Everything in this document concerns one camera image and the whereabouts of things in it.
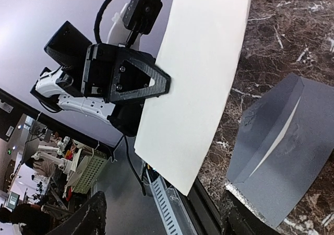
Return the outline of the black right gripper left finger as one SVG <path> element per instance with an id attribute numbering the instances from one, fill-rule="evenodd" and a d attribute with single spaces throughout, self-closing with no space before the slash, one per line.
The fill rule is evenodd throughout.
<path id="1" fill-rule="evenodd" d="M 105 193 L 98 191 L 67 221 L 47 235 L 105 235 L 106 210 Z"/>

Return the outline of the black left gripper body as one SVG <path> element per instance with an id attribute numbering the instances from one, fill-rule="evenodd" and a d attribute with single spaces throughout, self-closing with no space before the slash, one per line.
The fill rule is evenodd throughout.
<path id="1" fill-rule="evenodd" d="M 122 62 L 121 46 L 98 43 L 88 46 L 81 93 L 84 97 L 102 98 L 106 102 L 119 102 L 116 91 L 117 69 Z"/>

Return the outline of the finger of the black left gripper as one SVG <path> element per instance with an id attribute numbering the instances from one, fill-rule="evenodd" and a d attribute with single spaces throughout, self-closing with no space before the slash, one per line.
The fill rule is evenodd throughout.
<path id="1" fill-rule="evenodd" d="M 167 94 L 171 77 L 155 64 L 148 53 L 118 48 L 112 66 L 106 100 L 135 103 Z"/>

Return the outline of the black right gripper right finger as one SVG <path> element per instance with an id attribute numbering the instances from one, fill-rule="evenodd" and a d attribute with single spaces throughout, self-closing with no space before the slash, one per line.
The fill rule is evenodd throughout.
<path id="1" fill-rule="evenodd" d="M 230 182 L 221 197 L 223 234 L 278 234 Z"/>

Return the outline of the beige letter sheet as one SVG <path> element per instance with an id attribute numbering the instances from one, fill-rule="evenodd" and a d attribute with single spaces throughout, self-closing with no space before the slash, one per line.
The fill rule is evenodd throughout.
<path id="1" fill-rule="evenodd" d="M 167 94 L 145 101 L 136 154 L 183 195 L 201 168 L 239 61 L 251 0 L 173 0 L 156 59 Z"/>

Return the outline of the grey paper envelope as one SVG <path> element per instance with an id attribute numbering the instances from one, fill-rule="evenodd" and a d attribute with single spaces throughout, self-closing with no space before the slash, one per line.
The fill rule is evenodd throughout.
<path id="1" fill-rule="evenodd" d="M 274 151 L 250 177 L 289 118 Z M 333 150 L 333 87 L 288 74 L 243 114 L 226 174 L 273 228 L 313 184 Z"/>

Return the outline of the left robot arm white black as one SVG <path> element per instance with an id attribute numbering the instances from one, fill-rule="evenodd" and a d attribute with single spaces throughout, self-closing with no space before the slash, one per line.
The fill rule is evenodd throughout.
<path id="1" fill-rule="evenodd" d="M 54 112 L 75 111 L 134 137 L 148 98 L 169 92 L 171 77 L 154 58 L 130 48 L 90 42 L 69 21 L 44 51 L 58 63 L 45 68 L 31 94 Z"/>

